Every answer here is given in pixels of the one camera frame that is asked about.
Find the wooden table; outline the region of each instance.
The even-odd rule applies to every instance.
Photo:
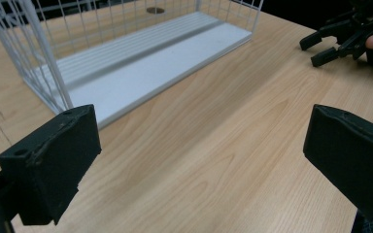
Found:
[[[254,38],[100,131],[57,226],[17,232],[351,232],[356,207],[304,157],[314,104],[373,122],[373,67],[314,68],[309,28],[262,14]],[[53,117],[0,44],[0,152]]]

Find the cage floor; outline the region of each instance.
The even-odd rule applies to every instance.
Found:
[[[93,104],[102,128],[251,35],[197,12],[75,53],[57,64],[73,105]],[[48,67],[44,73],[51,75]],[[35,92],[48,104],[40,91]]]

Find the white wire cage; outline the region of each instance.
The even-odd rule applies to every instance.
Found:
[[[104,127],[249,41],[263,0],[0,0],[0,40],[59,114]]]

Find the wire mesh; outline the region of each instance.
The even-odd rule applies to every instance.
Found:
[[[262,1],[249,4],[227,0],[0,0],[0,40],[25,82],[60,113],[73,107],[69,76],[80,73],[82,78],[86,70],[107,67],[108,58],[119,60],[119,56],[129,53],[145,54],[136,47],[153,51],[148,49],[150,36],[135,40],[129,35],[197,12],[254,33]],[[175,34],[160,33],[178,35],[184,25],[174,25],[170,28],[177,31]],[[139,44],[132,43],[133,49],[116,48],[128,47],[124,42],[115,42],[122,38]],[[97,57],[85,53],[91,48],[99,48]]]

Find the wood grain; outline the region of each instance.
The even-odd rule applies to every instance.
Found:
[[[302,153],[314,104],[373,122],[373,67],[320,68],[309,28],[262,14],[254,38],[100,131],[57,226],[17,232],[351,232],[356,208]],[[53,113],[0,45],[0,152]]]

